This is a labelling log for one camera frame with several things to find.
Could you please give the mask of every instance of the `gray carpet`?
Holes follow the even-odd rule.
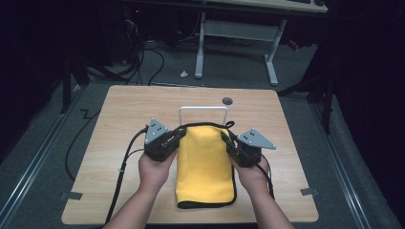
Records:
[[[147,44],[147,48],[156,47],[158,43]],[[164,45],[156,51],[164,57],[164,66],[153,80],[153,84],[181,84],[205,87],[271,89],[281,91],[298,83],[316,47],[303,48],[294,52],[289,47],[281,46],[274,59],[275,70],[280,85],[276,88],[269,85],[266,66],[260,54],[249,54],[240,51],[235,45],[208,44],[205,52],[204,77],[195,79],[196,47],[192,42],[184,43],[191,47],[178,46],[169,48]],[[266,44],[244,49],[262,50]],[[139,74],[142,84],[147,81],[159,68],[162,60],[158,54],[144,52],[144,59]],[[114,71],[124,68],[115,66]],[[187,71],[189,76],[181,78],[180,73]],[[138,74],[134,75],[130,84],[137,84]],[[66,200],[60,199],[62,192],[70,191],[73,182],[67,176],[64,168],[65,155],[79,130],[88,119],[102,106],[108,88],[117,84],[109,79],[92,79],[91,84],[72,108],[60,134],[56,137],[51,152],[38,173],[31,189],[26,194],[21,205],[15,212],[9,228],[93,228],[94,226],[68,226],[61,222],[61,215]],[[59,115],[61,109],[61,87],[53,93],[53,99],[32,120],[30,128],[14,148],[8,159],[0,166],[0,206],[4,206],[12,190],[18,183],[34,158],[46,134]],[[309,186],[316,188],[319,194],[314,196],[319,212],[319,220],[314,223],[295,223],[296,228],[357,228],[350,206],[348,205],[338,177],[333,170],[329,149],[318,126],[318,120],[310,105],[304,98],[305,94],[291,94],[281,98],[293,140],[301,158]],[[354,189],[364,206],[372,228],[400,228],[395,216],[381,196],[367,166],[361,159],[337,102],[330,120],[331,137],[342,158],[345,169],[351,178]],[[78,136],[69,156],[69,168],[75,176],[87,144],[91,137],[96,118]],[[234,225],[232,228],[246,228],[247,225]]]

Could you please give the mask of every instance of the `forearm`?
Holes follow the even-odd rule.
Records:
[[[259,228],[294,228],[267,190],[250,192],[249,195]]]
[[[157,193],[138,189],[104,228],[144,228]]]

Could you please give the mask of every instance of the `human hand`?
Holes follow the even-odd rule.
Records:
[[[255,166],[251,168],[242,168],[231,156],[229,159],[232,162],[233,167],[238,171],[239,180],[250,195],[256,192],[268,193],[267,179],[259,168]],[[265,159],[262,158],[259,165],[268,173],[269,167]]]
[[[176,157],[177,151],[173,152],[165,161],[159,162],[142,154],[139,159],[139,189],[146,189],[157,194],[169,177],[170,166]]]

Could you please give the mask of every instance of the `yellow cloth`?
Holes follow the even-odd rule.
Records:
[[[178,152],[176,197],[179,208],[212,208],[236,199],[233,167],[221,132],[214,126],[187,127]]]

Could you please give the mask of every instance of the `person's left hand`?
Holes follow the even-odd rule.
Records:
[[[170,166],[176,153],[177,151],[173,152],[163,162],[152,160],[146,154],[142,154],[139,159],[139,189],[147,189],[147,191],[157,194],[169,177]]]

